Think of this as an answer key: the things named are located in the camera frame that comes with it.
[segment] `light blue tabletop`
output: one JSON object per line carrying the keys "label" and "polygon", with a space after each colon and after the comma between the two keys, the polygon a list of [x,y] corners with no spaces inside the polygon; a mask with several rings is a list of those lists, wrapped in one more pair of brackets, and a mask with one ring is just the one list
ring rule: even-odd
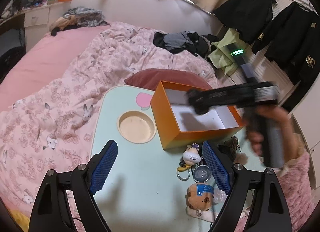
{"label": "light blue tabletop", "polygon": [[[126,111],[143,111],[153,120],[151,107],[143,110],[136,102],[138,94],[154,91],[131,86],[113,88],[105,95],[93,141],[92,155],[98,154],[112,139],[118,144],[118,157],[102,188],[94,199],[113,232],[207,232],[210,223],[186,214],[186,191],[194,183],[192,177],[181,181],[176,176],[180,158],[186,147],[164,151],[158,132],[145,144],[134,144],[117,129],[118,118]],[[263,171],[244,139],[244,130],[236,136],[241,151],[248,157],[247,169]],[[250,205],[252,195],[249,192]],[[222,204],[213,207],[217,215]]]}

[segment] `hand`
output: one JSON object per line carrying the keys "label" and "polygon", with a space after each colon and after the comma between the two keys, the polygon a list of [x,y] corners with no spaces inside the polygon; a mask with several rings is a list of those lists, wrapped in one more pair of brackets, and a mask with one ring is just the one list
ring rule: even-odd
{"label": "hand", "polygon": [[[287,162],[291,159],[297,158],[298,143],[295,139],[292,122],[288,117],[287,111],[282,107],[277,106],[258,106],[256,112],[265,118],[275,120],[279,124],[283,140],[284,160]],[[258,156],[261,156],[261,142],[264,139],[263,135],[255,131],[248,131],[247,138],[251,142],[253,151]]]}

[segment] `blue patch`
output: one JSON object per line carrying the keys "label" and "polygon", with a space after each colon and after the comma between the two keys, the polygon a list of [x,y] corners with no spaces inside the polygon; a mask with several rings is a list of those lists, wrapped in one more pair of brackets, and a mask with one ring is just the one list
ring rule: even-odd
{"label": "blue patch", "polygon": [[197,184],[197,195],[202,196],[204,192],[210,192],[213,195],[213,187],[208,184]]}

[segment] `green light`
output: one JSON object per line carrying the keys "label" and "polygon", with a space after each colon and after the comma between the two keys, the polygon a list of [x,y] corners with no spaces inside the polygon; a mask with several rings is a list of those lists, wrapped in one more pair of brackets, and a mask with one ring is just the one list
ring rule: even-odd
{"label": "green light", "polygon": [[241,50],[237,50],[237,51],[235,51],[235,52],[233,52],[233,54],[234,55],[236,55],[236,54],[242,54],[244,51],[241,49]]}

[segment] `pink fuzzy sleeve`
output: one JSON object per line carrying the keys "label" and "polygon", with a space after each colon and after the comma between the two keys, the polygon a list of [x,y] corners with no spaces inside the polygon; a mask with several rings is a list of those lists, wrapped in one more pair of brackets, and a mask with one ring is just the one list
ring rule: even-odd
{"label": "pink fuzzy sleeve", "polygon": [[[284,168],[277,173],[287,200],[293,232],[301,228],[315,208],[311,201],[311,187],[308,177],[310,156],[299,135],[297,135],[297,139],[300,141],[299,157],[288,161]],[[247,217],[239,219],[235,232],[242,232],[246,221]]]}

